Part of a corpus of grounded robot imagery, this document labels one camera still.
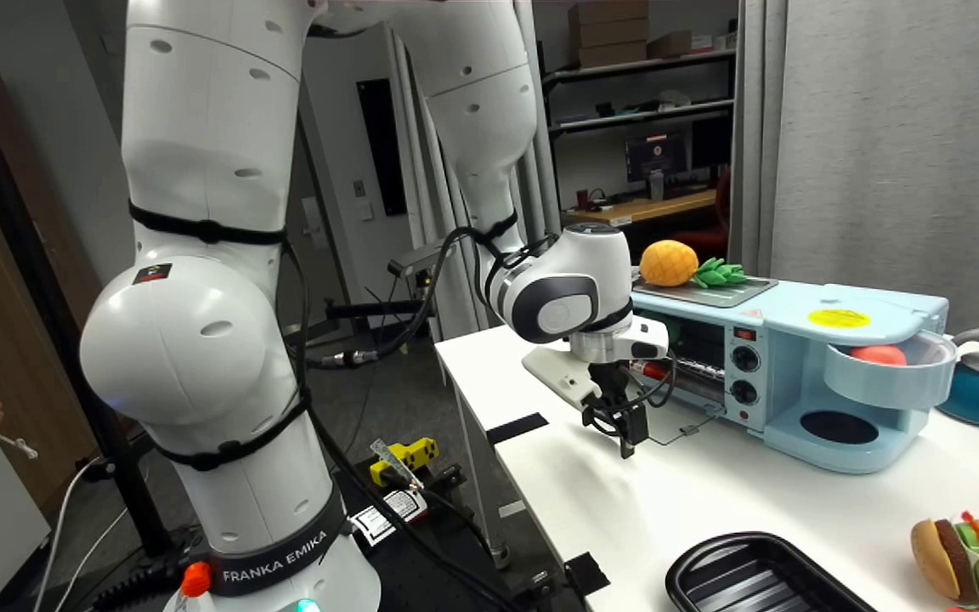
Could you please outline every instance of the light blue toy stove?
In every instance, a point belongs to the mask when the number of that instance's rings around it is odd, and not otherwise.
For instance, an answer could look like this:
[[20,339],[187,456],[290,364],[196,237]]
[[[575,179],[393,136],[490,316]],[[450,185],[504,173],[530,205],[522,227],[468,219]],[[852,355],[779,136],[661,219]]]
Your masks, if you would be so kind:
[[[833,472],[879,472],[949,399],[949,298],[752,279],[740,290],[635,290],[668,327],[674,399]],[[852,352],[884,347],[897,364]]]

